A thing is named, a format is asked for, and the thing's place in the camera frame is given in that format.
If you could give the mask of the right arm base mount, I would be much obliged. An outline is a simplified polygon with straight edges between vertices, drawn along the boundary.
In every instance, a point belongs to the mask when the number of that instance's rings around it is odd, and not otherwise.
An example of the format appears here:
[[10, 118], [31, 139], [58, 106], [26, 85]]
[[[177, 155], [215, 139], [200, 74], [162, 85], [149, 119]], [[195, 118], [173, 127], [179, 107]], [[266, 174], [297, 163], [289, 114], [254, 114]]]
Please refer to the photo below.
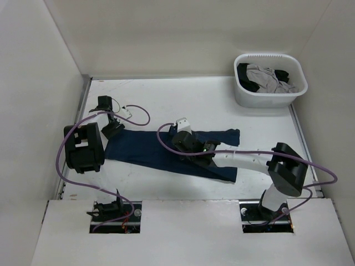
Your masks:
[[274, 212], [255, 201], [241, 202], [240, 215], [244, 233], [293, 233], [290, 215], [285, 215], [287, 203]]

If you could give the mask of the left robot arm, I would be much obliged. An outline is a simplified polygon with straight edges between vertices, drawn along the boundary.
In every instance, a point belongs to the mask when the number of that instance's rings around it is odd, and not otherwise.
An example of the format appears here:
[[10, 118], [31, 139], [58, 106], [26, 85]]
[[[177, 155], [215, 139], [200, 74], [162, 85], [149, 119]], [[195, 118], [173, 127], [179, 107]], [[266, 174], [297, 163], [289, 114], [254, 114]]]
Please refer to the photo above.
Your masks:
[[92, 118], [85, 120], [70, 134], [64, 144], [65, 162], [79, 174], [99, 172], [105, 161], [104, 150], [108, 141], [125, 126], [114, 114], [111, 96], [98, 96], [98, 105], [89, 113]]

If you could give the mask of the dark blue denim trousers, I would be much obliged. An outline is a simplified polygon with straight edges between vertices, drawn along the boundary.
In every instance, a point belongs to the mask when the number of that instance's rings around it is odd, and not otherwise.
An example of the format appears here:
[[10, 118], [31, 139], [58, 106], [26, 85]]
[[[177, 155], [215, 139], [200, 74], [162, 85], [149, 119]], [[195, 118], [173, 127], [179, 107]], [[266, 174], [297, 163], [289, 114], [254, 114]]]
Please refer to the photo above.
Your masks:
[[200, 167], [165, 149], [155, 131], [122, 130], [105, 148], [105, 158], [183, 175], [236, 182], [237, 168]]

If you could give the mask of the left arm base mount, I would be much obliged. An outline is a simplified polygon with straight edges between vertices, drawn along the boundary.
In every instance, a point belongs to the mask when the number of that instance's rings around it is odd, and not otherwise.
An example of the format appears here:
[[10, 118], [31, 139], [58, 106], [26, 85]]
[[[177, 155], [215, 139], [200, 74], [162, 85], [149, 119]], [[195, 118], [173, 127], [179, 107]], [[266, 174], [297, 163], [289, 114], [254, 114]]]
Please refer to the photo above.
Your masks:
[[133, 202], [134, 213], [126, 218], [131, 211], [131, 205], [127, 202], [120, 203], [118, 200], [103, 204], [95, 202], [93, 210], [87, 212], [90, 216], [89, 233], [96, 234], [138, 234], [140, 233], [142, 207], [140, 201]]

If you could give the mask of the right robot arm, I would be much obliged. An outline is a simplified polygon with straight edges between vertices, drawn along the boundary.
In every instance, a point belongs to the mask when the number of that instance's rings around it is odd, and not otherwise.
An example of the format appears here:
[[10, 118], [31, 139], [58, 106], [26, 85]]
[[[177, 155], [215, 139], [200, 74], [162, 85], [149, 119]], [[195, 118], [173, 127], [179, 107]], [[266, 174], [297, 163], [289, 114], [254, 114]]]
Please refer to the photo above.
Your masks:
[[204, 168], [243, 168], [270, 176], [272, 184], [266, 189], [257, 205], [262, 220], [276, 218], [288, 197], [299, 197], [305, 182], [307, 164], [293, 158], [269, 154], [242, 154], [241, 149], [218, 141], [198, 140], [187, 131], [178, 132], [172, 140], [178, 152], [204, 155], [186, 156], [194, 164]]

